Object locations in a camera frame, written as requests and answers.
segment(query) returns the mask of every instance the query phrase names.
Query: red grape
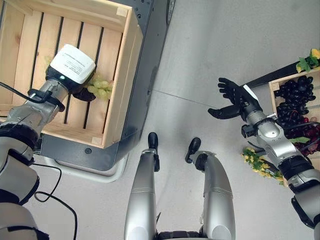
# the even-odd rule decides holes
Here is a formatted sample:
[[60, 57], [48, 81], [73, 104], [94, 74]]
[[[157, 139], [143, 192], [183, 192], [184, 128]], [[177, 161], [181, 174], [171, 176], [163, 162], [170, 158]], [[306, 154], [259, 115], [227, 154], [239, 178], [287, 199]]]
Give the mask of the red grape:
[[309, 129], [307, 131], [304, 132], [304, 136], [307, 137], [307, 138], [312, 138], [316, 135], [316, 129]]

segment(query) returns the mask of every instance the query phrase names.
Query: black joint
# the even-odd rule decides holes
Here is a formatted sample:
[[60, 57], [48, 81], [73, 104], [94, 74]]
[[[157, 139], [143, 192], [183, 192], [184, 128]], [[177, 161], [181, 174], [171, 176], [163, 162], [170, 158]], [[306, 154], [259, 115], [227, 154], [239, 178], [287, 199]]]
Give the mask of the black joint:
[[252, 125], [243, 125], [241, 127], [241, 134], [246, 139], [257, 135], [257, 130]]
[[[28, 91], [28, 95], [35, 94], [37, 97], [43, 99], [45, 97], [46, 92], [31, 88]], [[47, 98], [46, 102], [51, 103], [55, 106], [59, 107], [59, 112], [63, 112], [65, 110], [65, 105], [63, 105], [58, 99], [52, 97], [51, 95]]]
[[287, 180], [306, 170], [314, 169], [314, 167], [301, 155], [285, 159], [278, 168]]
[[313, 219], [314, 227], [316, 227], [319, 222], [320, 222], [320, 214], [315, 216], [314, 219]]
[[11, 157], [13, 157], [14, 159], [18, 160], [20, 163], [23, 163], [28, 167], [30, 167], [35, 162], [33, 157], [30, 160], [28, 160], [25, 156], [21, 155], [19, 152], [17, 152], [14, 149], [9, 149], [8, 155], [10, 155]]
[[1, 126], [0, 137], [17, 139], [32, 149], [34, 149], [39, 139], [38, 134], [33, 129], [24, 124], [17, 123], [10, 123]]
[[198, 137], [195, 137], [194, 139], [192, 139], [192, 141], [190, 142], [189, 148], [188, 148], [188, 152], [185, 156], [185, 161], [188, 164], [192, 163], [192, 159], [190, 158], [190, 155], [195, 154], [199, 148], [201, 146], [201, 139]]
[[266, 117], [266, 118], [258, 121], [258, 122], [253, 126], [253, 128], [257, 131], [259, 125], [265, 124], [265, 123], [269, 123], [269, 122], [273, 122], [273, 123], [274, 123], [275, 120], [274, 120], [272, 117]]
[[200, 154], [195, 161], [195, 164], [194, 164], [195, 168], [199, 171], [204, 171], [207, 159], [208, 159], [207, 154], [205, 153]]
[[150, 132], [148, 135], [148, 146], [150, 149], [158, 151], [158, 136], [155, 132]]
[[180, 238], [199, 238], [200, 234], [196, 231], [163, 231], [157, 235], [156, 240], [180, 239]]
[[159, 172], [159, 170], [160, 170], [159, 155], [158, 154], [154, 154], [153, 158], [154, 158], [154, 171], [155, 172]]
[[300, 206], [300, 204], [298, 203], [297, 199], [295, 197], [293, 197], [291, 199], [291, 203], [292, 206], [294, 208], [294, 210], [296, 211], [296, 213], [299, 215], [299, 218], [301, 219], [301, 221], [309, 228], [314, 229], [315, 228], [315, 224], [312, 222], [312, 220], [308, 217], [308, 215], [305, 213], [305, 211], [302, 209], [302, 207]]
[[24, 205], [26, 204], [29, 199], [33, 196], [33, 194], [37, 191], [38, 187], [39, 187], [39, 183], [40, 183], [40, 180], [39, 180], [39, 177], [36, 179], [35, 181], [35, 184], [33, 185], [33, 188], [31, 189], [31, 191], [27, 194], [27, 196], [25, 196], [24, 199], [22, 199], [20, 202], [19, 202], [19, 205]]
[[18, 204], [19, 197], [9, 191], [0, 189], [0, 203]]
[[289, 184], [289, 188], [291, 189], [292, 192], [297, 194], [297, 193], [301, 193], [302, 191], [307, 190], [309, 188], [312, 188], [312, 187], [319, 185], [319, 184], [320, 184], [320, 182], [313, 179], [313, 180], [307, 181], [297, 187], [293, 186], [292, 184]]

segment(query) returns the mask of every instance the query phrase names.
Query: green grape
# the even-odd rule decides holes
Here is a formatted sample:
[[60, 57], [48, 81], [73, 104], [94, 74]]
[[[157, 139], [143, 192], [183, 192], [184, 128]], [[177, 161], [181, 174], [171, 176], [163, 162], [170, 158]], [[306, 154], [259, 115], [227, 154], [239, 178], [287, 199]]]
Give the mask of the green grape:
[[109, 87], [109, 83], [107, 81], [101, 81], [101, 88], [108, 88]]
[[98, 91], [98, 89], [94, 86], [88, 86], [87, 89], [88, 89], [88, 92], [92, 93], [92, 94], [94, 94]]
[[110, 91], [107, 91], [106, 92], [106, 99], [110, 99], [111, 98], [111, 92]]
[[94, 81], [95, 81], [95, 78], [92, 77], [89, 81], [88, 81], [88, 85], [93, 85], [94, 84]]
[[95, 86], [97, 89], [101, 89], [102, 88], [102, 82], [98, 81], [98, 80], [94, 80], [93, 82], [93, 86]]
[[103, 100], [108, 99], [108, 94], [107, 94], [107, 92], [106, 92], [105, 90], [103, 90], [103, 89], [98, 89], [97, 95], [98, 95], [98, 98], [99, 98], [99, 99], [103, 99]]

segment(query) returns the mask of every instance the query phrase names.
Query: black strap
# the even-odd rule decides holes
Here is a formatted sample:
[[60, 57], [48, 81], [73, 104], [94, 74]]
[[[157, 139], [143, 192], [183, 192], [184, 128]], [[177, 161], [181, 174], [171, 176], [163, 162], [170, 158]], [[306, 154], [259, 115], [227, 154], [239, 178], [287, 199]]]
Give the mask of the black strap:
[[[37, 90], [37, 89], [34, 89], [34, 88], [31, 88], [29, 91], [28, 91], [28, 95], [31, 95], [31, 94], [35, 94], [37, 97], [43, 99], [45, 97], [45, 92], [43, 91], [40, 91], [40, 90]], [[52, 96], [49, 96], [46, 100], [48, 103], [51, 103], [53, 105], [56, 105], [59, 107], [59, 112], [63, 112], [65, 110], [65, 106], [56, 98], [52, 97]]]

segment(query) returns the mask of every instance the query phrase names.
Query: black screw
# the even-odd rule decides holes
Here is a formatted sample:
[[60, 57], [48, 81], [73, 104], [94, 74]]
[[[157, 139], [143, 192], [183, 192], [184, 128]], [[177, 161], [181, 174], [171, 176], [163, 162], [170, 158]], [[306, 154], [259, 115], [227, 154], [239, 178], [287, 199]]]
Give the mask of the black screw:
[[86, 148], [86, 149], [84, 150], [84, 152], [85, 152], [86, 154], [90, 154], [90, 153], [92, 153], [92, 150], [91, 150], [91, 148]]

